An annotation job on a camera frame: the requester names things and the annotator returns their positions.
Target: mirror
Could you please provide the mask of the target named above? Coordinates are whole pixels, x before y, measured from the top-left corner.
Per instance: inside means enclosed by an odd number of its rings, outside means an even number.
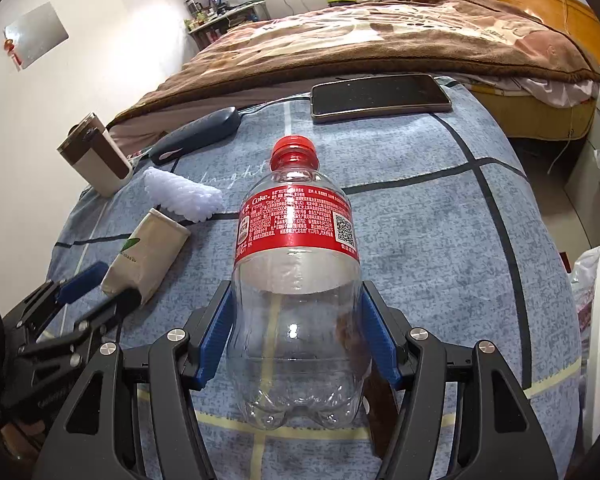
[[[50,2],[27,12],[4,28],[6,40],[13,41],[20,67],[26,68],[53,47],[69,38]]]

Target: floor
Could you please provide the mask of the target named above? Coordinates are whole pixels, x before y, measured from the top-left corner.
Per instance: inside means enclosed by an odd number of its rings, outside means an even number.
[[[590,249],[580,219],[564,192],[560,171],[547,174],[551,160],[533,150],[516,149],[538,202],[538,209],[558,251],[567,253],[569,263]]]

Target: brown blanket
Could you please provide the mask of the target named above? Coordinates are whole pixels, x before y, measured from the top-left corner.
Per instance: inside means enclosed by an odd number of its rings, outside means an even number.
[[[566,35],[508,4],[388,1],[241,25],[117,115],[109,127],[175,104],[355,72],[600,79]]]

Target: metal screw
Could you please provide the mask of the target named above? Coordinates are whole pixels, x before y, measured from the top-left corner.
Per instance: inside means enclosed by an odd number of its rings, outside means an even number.
[[[416,341],[424,341],[427,337],[429,337],[429,332],[423,328],[412,328],[411,332],[409,332],[409,335]]]
[[[116,344],[115,343],[104,343],[104,345],[102,345],[100,347],[100,353],[102,355],[111,355],[113,354],[113,352],[116,351]]]
[[[71,368],[75,368],[80,365],[81,361],[82,361],[82,358],[80,357],[79,354],[72,354],[71,358],[69,359],[69,366]]]
[[[167,334],[167,339],[169,341],[180,341],[186,336],[185,332],[181,328],[174,328]]]
[[[478,343],[478,348],[482,350],[485,354],[493,354],[496,351],[496,345],[494,345],[491,341],[480,341]]]

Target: smartphone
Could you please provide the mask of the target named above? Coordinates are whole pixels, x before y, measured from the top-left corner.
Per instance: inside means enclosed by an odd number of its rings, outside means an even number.
[[[450,110],[451,101],[427,74],[361,77],[311,88],[314,123]]]

